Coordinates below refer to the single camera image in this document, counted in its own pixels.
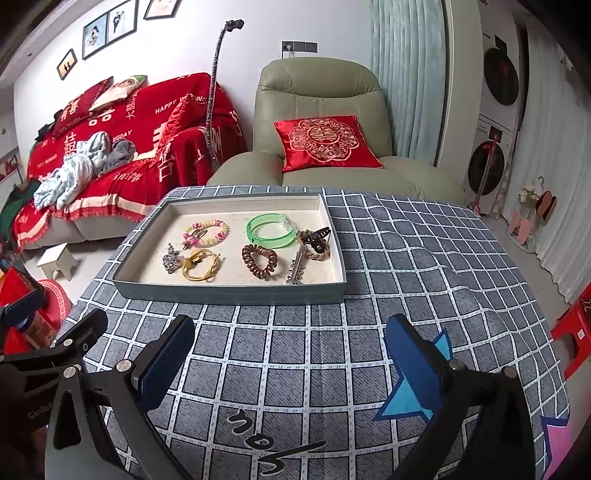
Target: tile floor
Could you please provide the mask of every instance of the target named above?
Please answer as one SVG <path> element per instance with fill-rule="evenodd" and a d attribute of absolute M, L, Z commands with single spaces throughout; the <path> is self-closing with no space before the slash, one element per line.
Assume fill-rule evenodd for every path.
<path fill-rule="evenodd" d="M 483 221 L 521 270 L 521 273 L 538 300 L 550 328 L 552 328 L 560 315 L 568 309 L 569 305 L 564 301 L 564 297 L 558 291 L 558 286 L 552 281 L 551 274 L 542 268 L 540 261 L 535 255 L 528 254 L 519 249 L 507 237 L 507 222 L 504 219 L 494 220 L 492 218 L 484 218 Z M 58 274 L 55 279 L 62 285 L 72 302 L 75 303 L 78 300 L 86 286 L 121 244 L 122 240 L 121 238 L 115 238 L 69 245 L 68 248 L 80 260 L 80 264 L 73 274 L 72 281 L 68 282 L 61 274 Z M 43 252 L 44 249 L 25 253 L 25 266 L 31 275 L 37 279 L 44 278 L 43 272 L 37 267 L 37 262 Z M 571 344 L 561 339 L 555 343 L 555 349 L 562 364 L 568 363 L 572 355 Z M 573 425 L 572 433 L 574 436 L 578 436 L 591 413 L 590 379 L 591 362 L 585 362 L 567 382 L 567 392 L 571 407 L 570 415 Z"/>

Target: green bangle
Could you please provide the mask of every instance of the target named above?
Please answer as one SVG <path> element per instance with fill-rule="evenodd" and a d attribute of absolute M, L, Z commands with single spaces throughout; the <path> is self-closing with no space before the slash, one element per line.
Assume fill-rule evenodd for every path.
<path fill-rule="evenodd" d="M 278 238 L 260 238 L 254 234 L 254 230 L 268 223 L 280 223 L 288 233 Z M 296 226 L 287 215 L 281 213 L 265 213 L 254 217 L 246 226 L 248 241 L 265 248 L 287 247 L 296 238 Z"/>

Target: green leather recliner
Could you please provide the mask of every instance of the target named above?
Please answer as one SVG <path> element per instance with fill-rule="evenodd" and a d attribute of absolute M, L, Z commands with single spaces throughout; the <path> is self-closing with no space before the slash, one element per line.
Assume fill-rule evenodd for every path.
<path fill-rule="evenodd" d="M 283 173 L 283 149 L 273 122 L 356 115 L 385 168 L 315 167 Z M 392 156 L 388 114 L 378 79 L 346 60 L 299 57 L 265 67 L 256 92 L 253 151 L 230 158 L 208 185 L 282 185 L 358 190 L 466 204 L 458 183 L 420 160 Z"/>

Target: sofa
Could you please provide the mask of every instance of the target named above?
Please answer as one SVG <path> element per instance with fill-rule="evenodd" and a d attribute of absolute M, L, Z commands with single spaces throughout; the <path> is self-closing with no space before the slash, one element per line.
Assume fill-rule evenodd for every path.
<path fill-rule="evenodd" d="M 213 173 L 205 140 L 210 76 L 195 73 L 136 90 L 73 125 L 48 134 L 31 152 L 27 177 L 43 179 L 63 164 L 80 140 L 105 131 L 112 142 L 127 139 L 135 159 L 94 179 L 74 200 L 57 209 L 23 207 L 14 221 L 20 249 L 127 236 L 176 187 L 205 185 Z M 218 87 L 212 141 L 222 163 L 244 152 L 246 142 L 234 108 Z"/>
<path fill-rule="evenodd" d="M 285 152 L 273 122 L 356 115 L 384 168 L 315 167 L 283 173 Z M 256 92 L 253 151 L 230 158 L 208 185 L 325 187 L 466 204 L 461 186 L 421 160 L 397 157 L 378 79 L 346 60 L 298 57 L 265 67 Z"/>

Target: tablecloth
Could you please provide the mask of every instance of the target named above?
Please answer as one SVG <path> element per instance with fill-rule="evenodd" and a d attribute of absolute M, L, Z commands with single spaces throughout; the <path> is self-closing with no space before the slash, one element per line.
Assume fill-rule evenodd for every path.
<path fill-rule="evenodd" d="M 158 303 L 127 300 L 111 282 L 168 199 L 304 190 L 321 193 L 329 205 L 348 277 L 341 304 Z M 194 348 L 149 416 L 197 479 L 263 478 L 274 464 L 261 458 L 290 449 L 296 453 L 265 478 L 387 479 L 426 426 L 416 414 L 375 420 L 402 381 L 384 343 L 385 322 L 394 313 L 404 313 L 425 339 L 445 330 L 453 356 L 469 368 L 517 369 L 531 412 L 538 478 L 548 462 L 541 416 L 568 415 L 564 379 L 534 295 L 487 227 L 457 206 L 292 187 L 176 189 L 123 241 L 69 321 L 95 307 L 107 312 L 109 329 L 87 354 L 91 371 L 135 358 L 176 315 L 194 319 Z M 442 473 L 457 465 L 477 414 L 466 418 Z M 109 408 L 105 421 L 126 467 L 141 475 Z M 316 442 L 326 444 L 301 451 Z"/>

